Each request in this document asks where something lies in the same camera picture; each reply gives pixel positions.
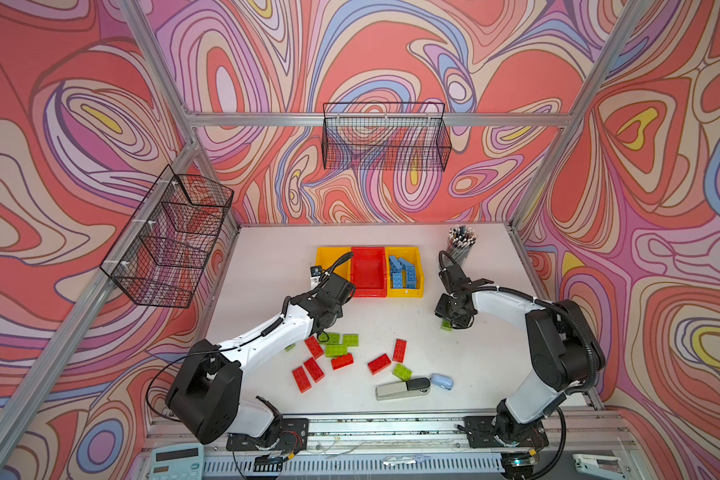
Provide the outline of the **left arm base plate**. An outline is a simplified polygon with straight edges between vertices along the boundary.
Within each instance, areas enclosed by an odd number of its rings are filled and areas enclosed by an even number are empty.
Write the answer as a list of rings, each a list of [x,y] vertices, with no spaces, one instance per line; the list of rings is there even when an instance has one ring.
[[[310,421],[306,417],[276,421],[260,437],[229,434],[226,450],[230,452],[299,453],[308,446]]]

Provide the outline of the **blue lego brick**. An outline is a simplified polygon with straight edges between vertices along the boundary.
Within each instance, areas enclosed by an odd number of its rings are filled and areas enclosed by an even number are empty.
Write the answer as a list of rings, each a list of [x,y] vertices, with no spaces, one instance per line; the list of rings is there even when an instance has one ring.
[[[404,259],[404,258],[402,258],[402,257],[399,257],[399,258],[398,258],[398,261],[399,261],[399,263],[401,264],[401,266],[402,266],[403,268],[405,268],[406,270],[414,270],[414,269],[415,269],[415,265],[414,265],[414,264],[412,264],[411,262],[409,262],[408,260],[406,260],[406,259]]]
[[[405,268],[405,288],[408,290],[416,290],[418,288],[417,269],[414,266]]]
[[[391,288],[394,290],[402,290],[406,287],[404,273],[400,271],[390,273]]]
[[[392,273],[401,273],[403,271],[402,264],[400,263],[400,261],[397,257],[390,256],[389,263],[390,263],[390,271]]]

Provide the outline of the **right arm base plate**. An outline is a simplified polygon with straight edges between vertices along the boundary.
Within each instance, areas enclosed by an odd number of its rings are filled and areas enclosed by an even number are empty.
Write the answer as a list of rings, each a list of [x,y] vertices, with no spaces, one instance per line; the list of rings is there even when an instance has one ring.
[[[542,449],[549,445],[540,420],[506,425],[503,417],[496,421],[494,416],[466,416],[458,429],[466,434],[469,447],[473,449]]]

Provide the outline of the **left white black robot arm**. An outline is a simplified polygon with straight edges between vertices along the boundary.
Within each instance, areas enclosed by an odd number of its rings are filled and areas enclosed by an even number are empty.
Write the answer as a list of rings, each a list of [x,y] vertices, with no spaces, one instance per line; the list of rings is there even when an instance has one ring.
[[[219,344],[201,340],[190,348],[165,403],[201,444],[224,435],[244,435],[264,447],[278,442],[284,432],[282,414],[262,397],[255,403],[241,399],[244,375],[287,346],[317,337],[343,316],[356,287],[335,270],[353,256],[343,254],[311,290],[287,296],[281,311],[254,329]]]

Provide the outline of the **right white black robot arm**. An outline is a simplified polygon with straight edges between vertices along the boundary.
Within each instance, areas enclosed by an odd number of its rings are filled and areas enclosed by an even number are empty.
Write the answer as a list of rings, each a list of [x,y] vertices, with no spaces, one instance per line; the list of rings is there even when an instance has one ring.
[[[472,280],[444,250],[438,264],[445,289],[435,307],[438,318],[465,330],[477,315],[487,313],[527,335],[531,371],[497,405],[487,429],[497,442],[519,444],[568,397],[593,388],[606,357],[576,302],[552,303],[487,279]]]

